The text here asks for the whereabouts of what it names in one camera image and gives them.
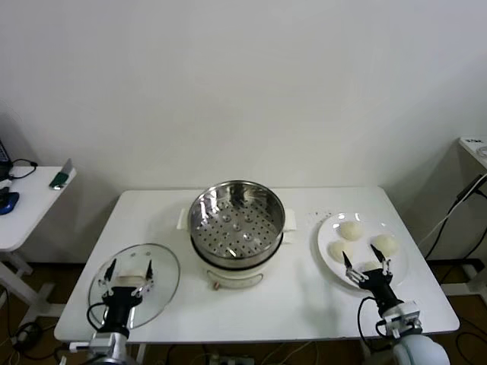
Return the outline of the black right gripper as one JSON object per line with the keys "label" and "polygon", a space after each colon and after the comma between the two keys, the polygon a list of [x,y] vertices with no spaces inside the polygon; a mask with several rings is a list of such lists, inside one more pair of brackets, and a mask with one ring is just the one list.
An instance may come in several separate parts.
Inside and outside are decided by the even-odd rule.
{"label": "black right gripper", "polygon": [[364,275],[352,267],[345,251],[342,251],[342,257],[345,264],[345,275],[353,283],[360,285],[361,289],[368,290],[373,294],[379,310],[389,310],[403,303],[403,301],[397,298],[390,286],[390,282],[393,278],[393,273],[390,270],[390,259],[388,259],[374,244],[371,244],[371,248],[381,264],[381,269],[377,268],[366,271],[364,275],[368,278],[364,280]]}

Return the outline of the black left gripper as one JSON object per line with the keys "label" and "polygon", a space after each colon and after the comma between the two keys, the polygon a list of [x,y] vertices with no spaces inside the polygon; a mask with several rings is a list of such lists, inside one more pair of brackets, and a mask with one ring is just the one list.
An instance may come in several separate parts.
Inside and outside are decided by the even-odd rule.
{"label": "black left gripper", "polygon": [[154,271],[152,260],[149,261],[147,270],[143,277],[135,281],[134,287],[114,287],[112,289],[112,278],[115,271],[117,259],[112,259],[100,270],[101,276],[97,280],[100,289],[100,297],[107,307],[107,314],[102,332],[128,332],[128,321],[132,308],[142,302],[142,297],[150,292],[154,286]]}

